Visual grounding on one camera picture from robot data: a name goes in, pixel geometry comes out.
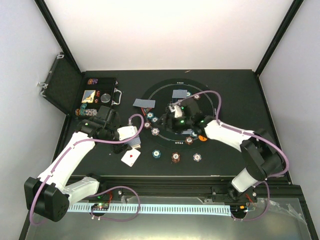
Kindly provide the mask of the orange round blind button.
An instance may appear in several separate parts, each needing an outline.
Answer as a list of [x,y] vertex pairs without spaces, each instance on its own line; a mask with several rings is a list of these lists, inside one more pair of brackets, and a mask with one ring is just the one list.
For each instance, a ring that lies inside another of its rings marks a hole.
[[203,136],[203,135],[199,135],[199,136],[198,136],[198,139],[199,139],[200,141],[202,141],[202,142],[206,142],[206,141],[208,140],[208,138],[205,137],[205,136]]

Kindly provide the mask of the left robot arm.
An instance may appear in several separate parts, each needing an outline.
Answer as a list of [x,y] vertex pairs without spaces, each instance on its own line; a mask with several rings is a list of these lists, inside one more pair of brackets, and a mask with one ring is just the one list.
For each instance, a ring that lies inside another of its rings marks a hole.
[[95,116],[83,119],[76,127],[66,147],[51,165],[38,177],[29,177],[24,183],[24,194],[29,221],[34,224],[33,216],[38,214],[53,222],[60,221],[69,206],[87,197],[103,199],[108,192],[106,185],[95,175],[67,184],[74,170],[97,143],[108,145],[125,144],[136,138],[142,131],[132,125],[132,115],[127,126],[120,126],[115,110],[102,106]]

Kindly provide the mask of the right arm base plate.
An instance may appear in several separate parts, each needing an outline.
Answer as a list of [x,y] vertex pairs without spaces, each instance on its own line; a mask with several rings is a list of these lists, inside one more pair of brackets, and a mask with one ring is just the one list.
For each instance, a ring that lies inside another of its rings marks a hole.
[[254,195],[255,193],[253,187],[244,192],[237,191],[232,185],[214,185],[211,187],[211,195],[214,202],[247,203],[252,201],[256,203],[257,197]]

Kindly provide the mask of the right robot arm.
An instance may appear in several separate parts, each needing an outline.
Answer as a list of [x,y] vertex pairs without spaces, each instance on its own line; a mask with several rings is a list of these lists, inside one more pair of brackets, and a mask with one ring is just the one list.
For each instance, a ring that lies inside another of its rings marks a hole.
[[225,124],[217,116],[205,115],[193,99],[169,104],[168,111],[156,123],[177,134],[191,129],[198,136],[219,141],[241,153],[245,168],[227,187],[228,198],[233,202],[240,201],[247,189],[274,176],[285,159],[267,131],[248,131]]

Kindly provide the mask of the red-brown poker chip stack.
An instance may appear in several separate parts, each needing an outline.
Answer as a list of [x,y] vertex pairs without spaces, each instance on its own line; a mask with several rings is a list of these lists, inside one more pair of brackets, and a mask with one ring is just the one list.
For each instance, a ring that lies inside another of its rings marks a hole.
[[178,163],[181,160],[181,155],[178,152],[174,152],[171,156],[173,163]]

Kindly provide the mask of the red triangular all-in button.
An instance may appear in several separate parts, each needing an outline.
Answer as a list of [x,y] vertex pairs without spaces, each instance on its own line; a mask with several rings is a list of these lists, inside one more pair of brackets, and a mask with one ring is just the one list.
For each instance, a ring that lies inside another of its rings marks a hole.
[[151,110],[152,110],[152,108],[143,108],[143,107],[141,108],[141,111],[142,111],[144,116],[146,116],[147,113],[150,112]]

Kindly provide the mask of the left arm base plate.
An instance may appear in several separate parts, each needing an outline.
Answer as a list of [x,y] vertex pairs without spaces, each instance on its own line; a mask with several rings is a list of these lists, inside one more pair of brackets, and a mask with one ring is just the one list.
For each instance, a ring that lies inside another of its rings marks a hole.
[[118,194],[118,191],[122,191],[123,187],[112,187],[102,192],[97,192],[92,195],[89,195],[89,198],[97,198],[98,200],[110,200],[113,199],[115,195]]

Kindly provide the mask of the red poker chip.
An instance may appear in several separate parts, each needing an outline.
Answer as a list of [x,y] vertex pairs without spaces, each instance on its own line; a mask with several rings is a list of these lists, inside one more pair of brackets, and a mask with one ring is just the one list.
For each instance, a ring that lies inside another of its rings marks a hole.
[[144,128],[148,129],[148,128],[151,127],[151,124],[146,121],[146,122],[143,124],[143,126],[144,126]]

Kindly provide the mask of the purple poker chip stack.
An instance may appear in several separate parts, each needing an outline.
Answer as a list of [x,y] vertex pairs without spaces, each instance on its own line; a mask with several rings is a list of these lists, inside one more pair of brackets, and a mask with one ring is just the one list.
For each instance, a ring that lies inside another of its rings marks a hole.
[[199,162],[199,161],[202,160],[202,156],[201,156],[199,153],[195,153],[195,154],[193,155],[193,160],[194,160],[195,162]]

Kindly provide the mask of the deck of playing cards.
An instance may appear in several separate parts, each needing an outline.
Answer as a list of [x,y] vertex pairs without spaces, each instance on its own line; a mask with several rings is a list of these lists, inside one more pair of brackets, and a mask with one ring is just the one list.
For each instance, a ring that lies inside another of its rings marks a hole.
[[131,139],[130,141],[127,142],[127,144],[132,148],[132,149],[140,149],[141,148],[141,139],[139,136]]

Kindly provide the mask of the teal poker chip stack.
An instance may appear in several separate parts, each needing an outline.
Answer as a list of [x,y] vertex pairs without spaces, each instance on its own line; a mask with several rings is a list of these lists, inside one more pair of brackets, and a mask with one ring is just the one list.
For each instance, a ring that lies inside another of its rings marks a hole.
[[158,150],[158,149],[155,149],[153,152],[152,152],[152,157],[155,158],[155,159],[158,159],[161,157],[161,151]]

